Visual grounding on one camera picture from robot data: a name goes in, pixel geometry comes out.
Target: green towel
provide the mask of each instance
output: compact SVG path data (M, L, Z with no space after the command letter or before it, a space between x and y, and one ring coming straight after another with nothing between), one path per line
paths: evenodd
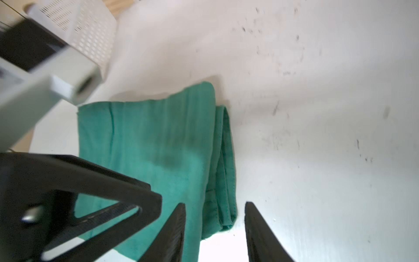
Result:
M183 262L198 260L199 242L236 219L235 167L227 109L215 106L203 82L164 100L98 102L78 111L80 157L151 185L162 195L161 216L115 249L138 260L180 202L186 204ZM79 195L76 217L115 201ZM83 239L131 215L81 235Z

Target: white table surface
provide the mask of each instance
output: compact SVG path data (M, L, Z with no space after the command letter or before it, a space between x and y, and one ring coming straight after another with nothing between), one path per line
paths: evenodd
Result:
M122 15L89 102L214 84L239 217L201 242L201 262L247 260L246 201L296 262L416 262L418 11L414 0L142 0ZM60 102L31 152L77 156L76 112Z

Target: green cloth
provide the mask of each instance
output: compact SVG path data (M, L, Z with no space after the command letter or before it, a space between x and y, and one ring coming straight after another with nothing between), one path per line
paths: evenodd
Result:
M161 216L115 249L138 260L180 202L186 204L183 262L198 260L199 242L236 219L235 167L227 109L203 82L164 100L98 102L79 108L80 157L151 185ZM115 201L79 195L81 217ZM83 239L131 215L81 235Z

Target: metal screw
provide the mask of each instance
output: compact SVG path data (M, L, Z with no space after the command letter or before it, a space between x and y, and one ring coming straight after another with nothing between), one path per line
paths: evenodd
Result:
M44 213L44 207L39 205L29 208L22 217L22 222L33 224L39 222Z

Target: white perforated panel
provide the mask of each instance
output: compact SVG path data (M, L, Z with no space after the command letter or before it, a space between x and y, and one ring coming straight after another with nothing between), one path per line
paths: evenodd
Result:
M85 0L80 7L70 44L95 61L101 70L111 58L116 21L101 0Z
M77 0L54 0L44 5L40 11L62 30L67 31L71 15L77 10L76 4Z
M116 20L102 0L44 0L29 16L92 59L105 75Z

